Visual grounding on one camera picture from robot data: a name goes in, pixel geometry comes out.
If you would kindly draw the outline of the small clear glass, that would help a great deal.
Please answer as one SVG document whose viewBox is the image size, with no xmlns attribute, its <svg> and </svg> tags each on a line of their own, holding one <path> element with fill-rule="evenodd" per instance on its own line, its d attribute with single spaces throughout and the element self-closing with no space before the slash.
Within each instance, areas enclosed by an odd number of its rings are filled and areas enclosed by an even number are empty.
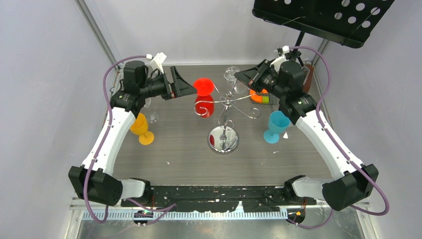
<svg viewBox="0 0 422 239">
<path fill-rule="evenodd" d="M 235 73 L 239 71 L 240 69 L 238 67 L 231 66 L 225 70 L 223 75 L 231 92 L 236 94 L 242 94 L 247 90 L 247 87 L 235 77 Z"/>
</svg>

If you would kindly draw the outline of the red wine glass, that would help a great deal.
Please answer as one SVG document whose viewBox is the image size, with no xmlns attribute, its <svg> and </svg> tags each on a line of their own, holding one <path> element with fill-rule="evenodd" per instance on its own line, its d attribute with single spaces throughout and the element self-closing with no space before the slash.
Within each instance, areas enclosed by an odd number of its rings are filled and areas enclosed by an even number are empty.
<svg viewBox="0 0 422 239">
<path fill-rule="evenodd" d="M 195 100 L 195 111 L 202 118 L 209 118 L 214 113 L 214 100 L 211 96 L 214 90 L 214 83 L 209 78 L 199 78 L 194 82 L 197 90 Z"/>
</svg>

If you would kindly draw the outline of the clear wine glass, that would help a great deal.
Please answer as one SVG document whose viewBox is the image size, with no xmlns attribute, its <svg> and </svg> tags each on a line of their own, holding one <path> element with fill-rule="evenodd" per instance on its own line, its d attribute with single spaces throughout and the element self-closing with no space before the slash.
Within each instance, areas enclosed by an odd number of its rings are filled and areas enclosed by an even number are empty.
<svg viewBox="0 0 422 239">
<path fill-rule="evenodd" d="M 149 123 L 157 123 L 159 120 L 159 115 L 151 107 L 151 102 L 152 102 L 151 98 L 147 98 L 145 100 L 144 115 Z"/>
</svg>

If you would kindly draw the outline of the blue wine glass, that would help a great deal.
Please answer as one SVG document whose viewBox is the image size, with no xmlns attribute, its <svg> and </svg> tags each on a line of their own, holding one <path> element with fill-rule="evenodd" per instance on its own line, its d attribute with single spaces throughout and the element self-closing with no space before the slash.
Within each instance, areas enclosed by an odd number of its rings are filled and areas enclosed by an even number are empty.
<svg viewBox="0 0 422 239">
<path fill-rule="evenodd" d="M 268 119 L 268 129 L 263 137 L 267 143 L 274 144 L 280 140 L 280 134 L 284 134 L 290 126 L 291 121 L 281 111 L 274 111 Z"/>
</svg>

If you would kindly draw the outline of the yellow wine glass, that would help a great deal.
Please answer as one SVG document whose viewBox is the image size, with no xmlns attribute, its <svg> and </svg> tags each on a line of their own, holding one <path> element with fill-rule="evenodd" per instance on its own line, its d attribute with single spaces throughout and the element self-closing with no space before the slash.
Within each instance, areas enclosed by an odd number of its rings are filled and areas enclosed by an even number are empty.
<svg viewBox="0 0 422 239">
<path fill-rule="evenodd" d="M 129 130 L 138 136 L 138 141 L 142 145 L 149 145 L 154 141 L 154 134 L 149 131 L 148 121 L 142 113 L 138 114 Z"/>
</svg>

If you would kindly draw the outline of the chrome wine glass rack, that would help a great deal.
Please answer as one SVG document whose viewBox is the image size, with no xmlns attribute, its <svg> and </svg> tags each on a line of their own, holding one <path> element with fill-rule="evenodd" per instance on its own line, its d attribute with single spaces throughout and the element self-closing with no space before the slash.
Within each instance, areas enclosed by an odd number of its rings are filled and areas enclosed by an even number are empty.
<svg viewBox="0 0 422 239">
<path fill-rule="evenodd" d="M 239 135 L 234 129 L 235 124 L 233 120 L 229 118 L 231 111 L 236 110 L 253 120 L 261 117 L 262 113 L 258 108 L 252 107 L 250 109 L 251 113 L 247 114 L 236 106 L 237 102 L 251 98 L 254 95 L 256 94 L 237 98 L 232 90 L 226 90 L 218 100 L 195 100 L 193 111 L 200 117 L 211 116 L 211 106 L 222 105 L 221 113 L 217 119 L 217 126 L 207 136 L 208 146 L 214 153 L 227 155 L 234 152 L 239 146 Z"/>
</svg>

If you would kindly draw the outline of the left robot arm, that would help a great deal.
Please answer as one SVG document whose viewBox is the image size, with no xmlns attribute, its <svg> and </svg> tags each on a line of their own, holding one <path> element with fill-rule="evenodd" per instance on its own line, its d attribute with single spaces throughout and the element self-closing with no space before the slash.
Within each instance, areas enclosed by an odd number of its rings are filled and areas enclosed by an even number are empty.
<svg viewBox="0 0 422 239">
<path fill-rule="evenodd" d="M 172 83 L 161 70 L 154 77 L 148 76 L 148 67 L 142 61 L 125 63 L 120 89 L 106 99 L 107 119 L 91 152 L 80 166 L 69 170 L 68 177 L 79 199 L 107 206 L 127 198 L 141 206 L 152 202 L 149 181 L 118 180 L 112 174 L 123 140 L 140 116 L 146 99 L 160 96 L 170 100 L 196 94 L 197 90 L 180 76 L 176 67 L 172 66 L 170 71 Z"/>
</svg>

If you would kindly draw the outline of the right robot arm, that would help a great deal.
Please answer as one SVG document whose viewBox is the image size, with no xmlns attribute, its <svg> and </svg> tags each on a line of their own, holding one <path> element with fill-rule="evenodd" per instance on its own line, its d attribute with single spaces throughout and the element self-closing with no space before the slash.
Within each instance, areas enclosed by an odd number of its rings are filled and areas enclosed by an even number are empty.
<svg viewBox="0 0 422 239">
<path fill-rule="evenodd" d="M 314 98 L 303 91 L 306 73 L 299 63 L 263 60 L 234 76 L 257 93 L 266 90 L 277 97 L 279 111 L 305 134 L 330 171 L 328 180 L 299 175 L 285 181 L 288 203 L 294 205 L 308 197 L 326 201 L 332 209 L 341 211 L 371 195 L 378 169 L 364 164 L 335 134 Z"/>
</svg>

